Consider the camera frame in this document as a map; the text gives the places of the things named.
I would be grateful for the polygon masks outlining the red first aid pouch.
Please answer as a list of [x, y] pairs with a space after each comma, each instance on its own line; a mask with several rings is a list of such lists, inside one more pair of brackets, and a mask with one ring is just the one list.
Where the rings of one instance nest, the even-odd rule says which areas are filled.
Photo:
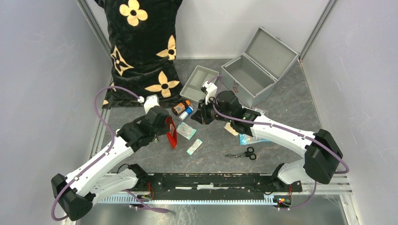
[[166, 133], [166, 136], [168, 138], [171, 148], [175, 149], [177, 146], [177, 131], [171, 116], [167, 117], [166, 124], [168, 125], [169, 128], [169, 131]]

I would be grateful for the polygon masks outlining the teal plaster strip packets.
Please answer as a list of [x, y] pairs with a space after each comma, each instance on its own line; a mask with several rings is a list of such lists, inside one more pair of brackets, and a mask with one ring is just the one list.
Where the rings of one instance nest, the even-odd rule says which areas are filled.
[[185, 137], [187, 140], [190, 140], [194, 134], [196, 133], [196, 129], [190, 127], [188, 124], [181, 122], [181, 124], [178, 125], [177, 127], [177, 132]]

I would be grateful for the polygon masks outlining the silver metal case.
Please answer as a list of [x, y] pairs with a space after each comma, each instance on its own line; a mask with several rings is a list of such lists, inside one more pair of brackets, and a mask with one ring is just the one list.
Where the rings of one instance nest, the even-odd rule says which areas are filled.
[[280, 38], [259, 27], [246, 50], [222, 66], [223, 84], [246, 106], [265, 100], [300, 56]]

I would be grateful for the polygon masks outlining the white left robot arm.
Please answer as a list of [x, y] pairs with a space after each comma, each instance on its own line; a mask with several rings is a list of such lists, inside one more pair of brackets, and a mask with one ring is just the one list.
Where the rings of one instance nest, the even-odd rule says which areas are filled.
[[82, 166], [66, 176], [59, 173], [53, 176], [51, 185], [55, 201], [51, 209], [52, 219], [62, 220], [55, 216], [57, 205], [64, 210], [64, 218], [76, 221], [110, 195], [131, 188], [144, 190], [147, 177], [133, 169], [126, 169], [108, 178], [104, 178], [104, 175], [156, 137], [169, 132], [171, 121], [166, 109], [154, 106], [145, 115], [124, 124], [116, 131], [111, 142]]

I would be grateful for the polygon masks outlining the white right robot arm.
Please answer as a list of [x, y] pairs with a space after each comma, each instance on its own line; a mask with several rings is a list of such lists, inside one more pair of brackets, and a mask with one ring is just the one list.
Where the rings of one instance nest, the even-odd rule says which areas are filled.
[[329, 131], [305, 131], [273, 121], [242, 106], [232, 91], [222, 91], [209, 100], [200, 100], [199, 108], [191, 118], [203, 125], [214, 120], [228, 122], [239, 134], [269, 140], [300, 155], [300, 160], [282, 163], [275, 169], [271, 186], [276, 191], [284, 191], [290, 184], [306, 178], [329, 184], [332, 177], [340, 173], [339, 165], [347, 167], [342, 151]]

